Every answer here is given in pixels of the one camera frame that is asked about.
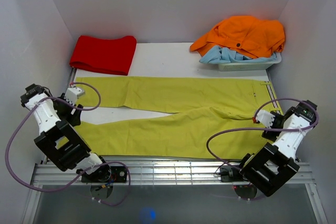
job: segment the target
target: blue garment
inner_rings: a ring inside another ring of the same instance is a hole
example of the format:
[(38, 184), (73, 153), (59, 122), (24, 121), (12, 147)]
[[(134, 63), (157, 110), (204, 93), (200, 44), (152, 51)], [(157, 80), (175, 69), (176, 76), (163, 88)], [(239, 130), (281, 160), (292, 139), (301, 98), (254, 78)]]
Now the blue garment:
[(210, 49), (201, 59), (200, 63), (210, 64), (222, 64), (222, 63), (262, 63), (265, 61), (275, 61), (277, 59), (275, 53), (269, 58), (257, 58), (252, 59), (245, 55), (242, 55), (235, 50), (230, 50), (227, 47), (221, 48), (220, 46), (214, 46)]

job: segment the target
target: white basket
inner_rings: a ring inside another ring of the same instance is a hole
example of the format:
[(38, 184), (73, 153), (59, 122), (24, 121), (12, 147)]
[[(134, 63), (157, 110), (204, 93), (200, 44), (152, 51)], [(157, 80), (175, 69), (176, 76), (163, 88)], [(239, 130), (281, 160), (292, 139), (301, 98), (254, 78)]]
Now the white basket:
[(260, 63), (224, 63), (218, 64), (220, 71), (242, 71), (242, 70), (264, 70), (281, 62), (281, 54), (276, 52), (277, 59), (275, 61), (266, 61)]

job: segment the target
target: red fabric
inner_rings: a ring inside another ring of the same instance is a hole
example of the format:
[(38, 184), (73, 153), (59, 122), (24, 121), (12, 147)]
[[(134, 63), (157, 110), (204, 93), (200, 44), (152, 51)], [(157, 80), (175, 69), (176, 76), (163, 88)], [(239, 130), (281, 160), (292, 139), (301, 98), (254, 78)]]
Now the red fabric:
[(80, 36), (70, 66), (97, 73), (127, 76), (137, 40), (133, 36), (121, 39), (97, 39)]

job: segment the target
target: orange clothing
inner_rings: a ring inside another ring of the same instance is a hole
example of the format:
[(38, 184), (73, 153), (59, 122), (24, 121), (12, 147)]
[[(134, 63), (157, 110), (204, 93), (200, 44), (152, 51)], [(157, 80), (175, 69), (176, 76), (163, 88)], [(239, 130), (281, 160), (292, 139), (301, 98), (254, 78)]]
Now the orange clothing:
[(252, 16), (233, 16), (215, 25), (190, 46), (204, 56), (213, 46), (228, 47), (251, 58), (270, 57), (282, 52), (285, 32), (277, 20), (259, 20)]

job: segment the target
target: yellow pants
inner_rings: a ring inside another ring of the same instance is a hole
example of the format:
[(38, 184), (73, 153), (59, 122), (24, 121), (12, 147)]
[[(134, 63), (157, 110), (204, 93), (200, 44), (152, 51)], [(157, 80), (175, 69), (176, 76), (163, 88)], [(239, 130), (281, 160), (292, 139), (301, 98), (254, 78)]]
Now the yellow pants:
[[(174, 113), (153, 119), (136, 119), (94, 125), (82, 122), (76, 131), (99, 155), (139, 155), (213, 158), (207, 139), (223, 130), (262, 127), (253, 124), (256, 109), (270, 100), (269, 82), (243, 79), (108, 77), (77, 78), (96, 87), (101, 106)], [(95, 106), (98, 97), (83, 86), (79, 103)], [(265, 107), (274, 110), (272, 104)], [(266, 143), (260, 131), (227, 133), (210, 147), (226, 159), (241, 159)]]

